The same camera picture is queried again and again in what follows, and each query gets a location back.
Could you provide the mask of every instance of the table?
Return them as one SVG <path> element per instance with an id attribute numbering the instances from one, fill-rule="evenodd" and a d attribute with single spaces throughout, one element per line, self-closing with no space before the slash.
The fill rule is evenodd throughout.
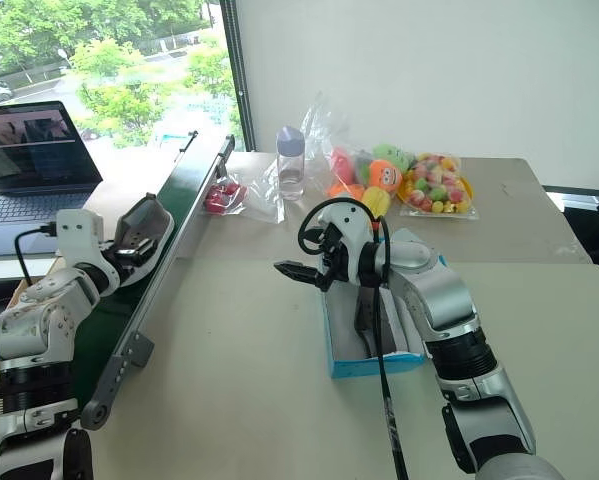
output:
<path id="1" fill-rule="evenodd" d="M 229 165 L 270 159 L 234 154 Z M 197 255 L 178 261 L 169 311 L 146 327 L 150 363 L 91 433 L 97 478 L 393 478 L 377 379 L 330 380 L 318 292 L 272 268 L 306 259 L 295 237 L 312 195 L 288 205 L 278 226 L 213 218 Z M 394 229 L 412 219 L 390 220 Z M 443 251 L 471 288 L 539 453 L 567 478 L 599 478 L 599 335 L 590 335 L 599 331 L 599 268 Z M 430 365 L 391 384 L 411 477 L 461 478 Z"/>
<path id="2" fill-rule="evenodd" d="M 266 153 L 234 154 L 230 168 L 263 169 L 274 161 Z M 395 201 L 388 214 L 390 225 L 402 225 L 456 262 L 591 263 L 563 214 L 548 198 L 525 160 L 504 158 L 462 159 L 466 176 L 475 190 L 476 221 L 452 218 L 400 217 Z M 275 228 L 238 218 L 239 235 L 232 225 L 216 224 L 205 247 L 212 254 L 238 258 L 248 245 L 253 258 L 296 255 L 296 242 L 285 242 L 296 234 L 295 221 L 323 200 L 323 194 L 306 180 L 306 194 L 297 202 L 286 202 L 290 221 Z"/>

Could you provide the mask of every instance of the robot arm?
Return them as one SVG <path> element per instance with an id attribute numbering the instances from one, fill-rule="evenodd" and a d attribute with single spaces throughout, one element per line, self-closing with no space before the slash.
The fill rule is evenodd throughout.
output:
<path id="1" fill-rule="evenodd" d="M 101 297 L 150 273 L 173 228 L 151 194 L 119 220 L 110 244 L 102 242 L 100 216 L 58 212 L 66 267 L 0 315 L 0 479 L 92 478 L 90 440 L 71 388 L 75 334 Z"/>
<path id="2" fill-rule="evenodd" d="M 352 199 L 327 201 L 302 224 L 299 244 L 306 253 L 322 256 L 328 268 L 324 274 L 297 262 L 279 262 L 275 267 L 294 280 L 326 291 L 335 279 L 376 287 L 386 278 L 388 266 L 388 287 L 400 320 L 412 318 L 448 402 L 442 416 L 457 465 L 466 473 L 476 473 L 480 480 L 562 479 L 534 455 L 530 422 L 502 364 L 486 343 L 461 278 L 434 249 L 405 229 L 395 235 L 390 258 L 386 258 L 385 243 L 375 241 L 362 207 Z M 319 227 L 306 229 L 310 217 L 319 211 Z M 317 248 L 307 248 L 306 241 Z"/>

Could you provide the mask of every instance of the laptop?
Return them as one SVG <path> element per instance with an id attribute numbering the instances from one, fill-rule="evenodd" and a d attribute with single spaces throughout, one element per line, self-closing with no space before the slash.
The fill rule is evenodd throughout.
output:
<path id="1" fill-rule="evenodd" d="M 81 208 L 101 182 L 61 102 L 0 106 L 0 255 L 15 253 L 15 236 Z M 23 253 L 52 253 L 56 239 L 22 237 Z"/>

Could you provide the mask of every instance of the laptop screen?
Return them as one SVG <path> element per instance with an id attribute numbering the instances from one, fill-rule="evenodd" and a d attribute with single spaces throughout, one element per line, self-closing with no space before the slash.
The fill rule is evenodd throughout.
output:
<path id="1" fill-rule="evenodd" d="M 100 181 L 61 102 L 0 106 L 0 193 L 94 187 Z"/>

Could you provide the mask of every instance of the bottle cap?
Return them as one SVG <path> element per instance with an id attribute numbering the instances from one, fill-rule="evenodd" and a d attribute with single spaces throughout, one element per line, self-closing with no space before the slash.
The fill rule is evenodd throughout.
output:
<path id="1" fill-rule="evenodd" d="M 283 127 L 277 132 L 277 152 L 284 157 L 297 157 L 303 155 L 306 141 L 296 128 Z"/>

